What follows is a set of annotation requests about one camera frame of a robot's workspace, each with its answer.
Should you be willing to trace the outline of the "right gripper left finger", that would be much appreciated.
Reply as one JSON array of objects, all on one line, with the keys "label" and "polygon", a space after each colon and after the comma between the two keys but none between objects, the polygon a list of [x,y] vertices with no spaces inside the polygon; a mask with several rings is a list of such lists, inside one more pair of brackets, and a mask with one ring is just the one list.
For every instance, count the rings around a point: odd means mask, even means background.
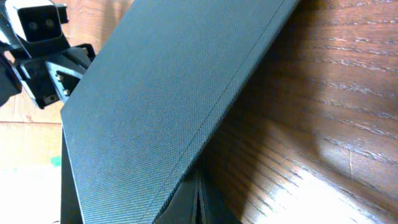
[{"label": "right gripper left finger", "polygon": [[198,175],[193,174],[178,187],[169,205],[155,224],[196,224]]}]

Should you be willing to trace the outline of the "dark green box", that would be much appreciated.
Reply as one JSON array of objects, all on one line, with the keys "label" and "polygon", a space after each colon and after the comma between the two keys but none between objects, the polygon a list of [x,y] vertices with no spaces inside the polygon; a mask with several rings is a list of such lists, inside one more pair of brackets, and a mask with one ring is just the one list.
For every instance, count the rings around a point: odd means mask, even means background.
[{"label": "dark green box", "polygon": [[85,223],[152,223],[297,5],[138,0],[61,110]]}]

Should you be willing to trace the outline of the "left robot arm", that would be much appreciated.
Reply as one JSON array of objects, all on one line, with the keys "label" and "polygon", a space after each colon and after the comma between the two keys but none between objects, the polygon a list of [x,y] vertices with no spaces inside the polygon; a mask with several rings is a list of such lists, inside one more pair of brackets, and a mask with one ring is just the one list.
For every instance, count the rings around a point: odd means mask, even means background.
[{"label": "left robot arm", "polygon": [[32,32],[32,42],[18,36],[1,6],[1,104],[22,90],[40,109],[66,102],[96,57],[93,46],[68,43],[61,28],[68,22],[64,4],[22,8],[17,20]]}]

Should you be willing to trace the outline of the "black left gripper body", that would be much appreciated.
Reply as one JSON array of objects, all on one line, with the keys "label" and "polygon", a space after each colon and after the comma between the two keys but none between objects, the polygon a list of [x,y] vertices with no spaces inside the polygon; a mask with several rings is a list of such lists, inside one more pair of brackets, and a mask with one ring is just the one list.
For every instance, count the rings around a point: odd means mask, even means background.
[{"label": "black left gripper body", "polygon": [[44,109],[69,99],[95,57],[92,45],[81,44],[44,57],[16,60],[11,68],[34,104]]}]

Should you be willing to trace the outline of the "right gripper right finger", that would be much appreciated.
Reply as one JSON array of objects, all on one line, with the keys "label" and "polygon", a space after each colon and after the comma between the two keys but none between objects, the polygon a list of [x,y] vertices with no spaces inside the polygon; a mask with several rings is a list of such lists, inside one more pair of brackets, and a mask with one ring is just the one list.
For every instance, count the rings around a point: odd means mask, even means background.
[{"label": "right gripper right finger", "polygon": [[198,223],[240,224],[226,206],[221,192],[203,171],[198,173]]}]

